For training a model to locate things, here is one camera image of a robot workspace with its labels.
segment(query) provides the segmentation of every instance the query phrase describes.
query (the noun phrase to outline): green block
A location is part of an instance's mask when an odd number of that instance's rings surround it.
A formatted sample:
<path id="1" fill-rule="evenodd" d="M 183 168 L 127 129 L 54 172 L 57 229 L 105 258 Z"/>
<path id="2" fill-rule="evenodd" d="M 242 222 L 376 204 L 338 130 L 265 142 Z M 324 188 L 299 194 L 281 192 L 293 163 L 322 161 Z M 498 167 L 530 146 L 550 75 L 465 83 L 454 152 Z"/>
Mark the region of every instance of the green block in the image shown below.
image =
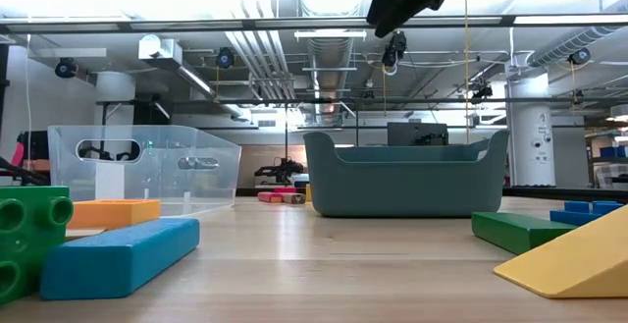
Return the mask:
<path id="1" fill-rule="evenodd" d="M 39 287 L 45 256 L 66 238 L 67 187 L 0 188 L 0 305 Z"/>
<path id="2" fill-rule="evenodd" d="M 510 213 L 473 213 L 471 222 L 475 236 L 515 254 L 576 229 L 572 225 Z"/>

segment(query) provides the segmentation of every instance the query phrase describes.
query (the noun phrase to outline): blue foam block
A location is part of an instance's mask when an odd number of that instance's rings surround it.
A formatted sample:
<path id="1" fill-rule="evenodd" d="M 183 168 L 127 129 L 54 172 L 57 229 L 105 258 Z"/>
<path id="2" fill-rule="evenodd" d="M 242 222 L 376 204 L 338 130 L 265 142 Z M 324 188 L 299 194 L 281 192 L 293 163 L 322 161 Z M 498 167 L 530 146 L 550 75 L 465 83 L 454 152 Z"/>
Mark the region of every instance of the blue foam block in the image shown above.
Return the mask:
<path id="1" fill-rule="evenodd" d="M 588 213 L 589 202 L 588 201 L 565 201 L 565 211 Z"/>
<path id="2" fill-rule="evenodd" d="M 606 215 L 613 210 L 617 210 L 620 207 L 624 206 L 624 204 L 620 204 L 617 202 L 603 202 L 603 201 L 594 201 L 593 202 L 593 213 Z"/>
<path id="3" fill-rule="evenodd" d="M 44 299 L 132 294 L 196 248 L 196 219 L 159 219 L 55 247 L 44 263 Z"/>
<path id="4" fill-rule="evenodd" d="M 564 210 L 551 210 L 549 212 L 550 220 L 574 226 L 586 225 L 594 220 L 599 219 L 600 217 L 600 214 L 581 213 Z"/>

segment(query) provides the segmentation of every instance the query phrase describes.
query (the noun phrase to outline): teal basket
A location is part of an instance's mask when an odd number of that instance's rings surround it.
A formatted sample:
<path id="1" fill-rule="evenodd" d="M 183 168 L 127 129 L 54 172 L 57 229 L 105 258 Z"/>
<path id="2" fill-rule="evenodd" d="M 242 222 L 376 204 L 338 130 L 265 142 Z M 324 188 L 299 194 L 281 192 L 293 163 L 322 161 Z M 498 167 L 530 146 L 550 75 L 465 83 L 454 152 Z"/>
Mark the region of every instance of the teal basket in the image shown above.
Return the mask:
<path id="1" fill-rule="evenodd" d="M 312 204 L 323 216 L 470 217 L 499 209 L 508 131 L 451 146 L 335 148 L 324 133 L 303 138 Z"/>

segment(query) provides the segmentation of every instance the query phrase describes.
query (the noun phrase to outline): transparent storage bin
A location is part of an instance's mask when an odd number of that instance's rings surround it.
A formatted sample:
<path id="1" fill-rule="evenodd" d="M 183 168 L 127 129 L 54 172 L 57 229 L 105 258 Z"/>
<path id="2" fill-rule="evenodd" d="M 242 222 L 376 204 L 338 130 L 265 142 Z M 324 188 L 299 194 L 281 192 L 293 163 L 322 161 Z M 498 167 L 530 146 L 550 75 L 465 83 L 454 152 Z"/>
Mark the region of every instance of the transparent storage bin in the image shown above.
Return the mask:
<path id="1" fill-rule="evenodd" d="M 69 187 L 72 201 L 160 199 L 162 216 L 234 203 L 240 147 L 194 128 L 53 126 L 48 144 L 52 185 Z M 101 149 L 114 160 L 138 156 L 110 161 Z"/>

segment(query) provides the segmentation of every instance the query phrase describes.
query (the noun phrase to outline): wooden tabletop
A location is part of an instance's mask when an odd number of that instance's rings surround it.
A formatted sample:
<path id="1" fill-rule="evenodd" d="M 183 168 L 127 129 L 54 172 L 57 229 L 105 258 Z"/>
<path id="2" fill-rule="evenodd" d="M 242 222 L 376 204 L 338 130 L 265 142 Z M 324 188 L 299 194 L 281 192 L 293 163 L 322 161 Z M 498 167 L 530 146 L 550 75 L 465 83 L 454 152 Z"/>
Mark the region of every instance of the wooden tabletop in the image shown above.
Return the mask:
<path id="1" fill-rule="evenodd" d="M 504 198 L 501 211 L 547 218 L 559 206 Z M 132 296 L 32 296 L 0 321 L 628 322 L 628 300 L 550 300 L 494 275 L 511 254 L 473 237 L 468 219 L 325 219 L 252 198 L 199 218 L 199 248 Z"/>

